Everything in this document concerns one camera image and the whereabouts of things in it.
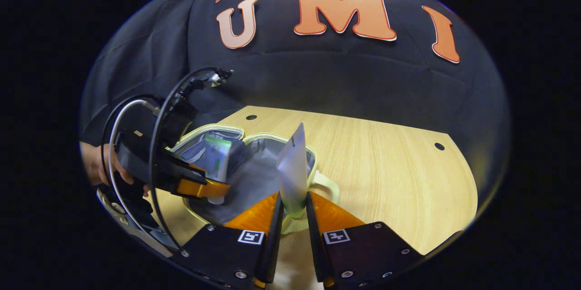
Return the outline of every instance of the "table surface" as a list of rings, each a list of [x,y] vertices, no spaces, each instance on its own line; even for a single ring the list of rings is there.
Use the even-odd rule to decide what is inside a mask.
[[[249,115],[257,118],[247,120]],[[244,129],[245,137],[273,133],[285,138],[300,123],[317,156],[317,169],[340,187],[340,207],[363,222],[383,221],[425,255],[473,221],[476,184],[445,133],[258,106],[246,106],[219,122]],[[312,191],[330,198],[324,189]],[[156,193],[170,232],[185,244],[203,222],[187,211],[181,197],[159,189]],[[269,288],[322,289],[315,278],[308,230],[282,237],[275,282]]]

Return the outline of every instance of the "black cloth backdrop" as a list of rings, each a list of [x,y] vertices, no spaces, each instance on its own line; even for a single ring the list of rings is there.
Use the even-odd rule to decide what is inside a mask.
[[[195,92],[192,127],[215,123],[246,105],[365,118],[448,133],[477,183],[479,206],[502,176],[510,118],[500,75],[482,42],[437,0],[384,0],[394,42],[327,25],[300,36],[298,0],[258,0],[256,35],[240,49],[222,44],[216,15],[230,7],[234,34],[243,0],[153,0],[120,28],[98,56],[81,102],[81,141],[98,145],[112,105],[129,95],[165,96],[187,72],[234,69],[220,87]],[[432,52],[427,5],[452,21],[461,62]]]

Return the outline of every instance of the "letter m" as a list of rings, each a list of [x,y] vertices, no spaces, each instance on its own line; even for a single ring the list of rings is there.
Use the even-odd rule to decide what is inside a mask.
[[[320,35],[326,26],[319,21],[318,11],[325,16],[338,33],[347,29],[357,11],[359,21],[353,32],[362,37],[395,40],[396,33],[389,26],[384,0],[299,0],[300,23],[295,26],[299,35]]]

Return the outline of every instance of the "toothpaste tube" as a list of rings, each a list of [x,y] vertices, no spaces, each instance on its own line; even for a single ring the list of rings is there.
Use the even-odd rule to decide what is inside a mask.
[[[285,212],[291,217],[300,217],[307,200],[307,147],[302,123],[278,153],[276,169]]]

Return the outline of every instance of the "human hand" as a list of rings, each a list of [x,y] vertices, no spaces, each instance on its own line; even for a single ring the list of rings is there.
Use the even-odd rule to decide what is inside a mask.
[[[89,181],[91,184],[98,185],[104,183],[106,185],[110,185],[108,183],[107,176],[105,175],[105,171],[103,170],[103,162],[101,160],[101,146],[93,147],[88,143],[80,142],[81,146],[81,156],[83,157],[83,165],[85,166],[85,171],[89,176]],[[105,168],[108,170],[108,143],[103,145],[103,155],[105,161]],[[118,171],[121,175],[122,179],[130,185],[133,185],[135,182],[133,180],[133,176],[125,170],[125,168],[119,162],[117,154],[113,151],[111,156],[111,165],[113,172]],[[149,185],[143,186],[143,197],[149,197]]]

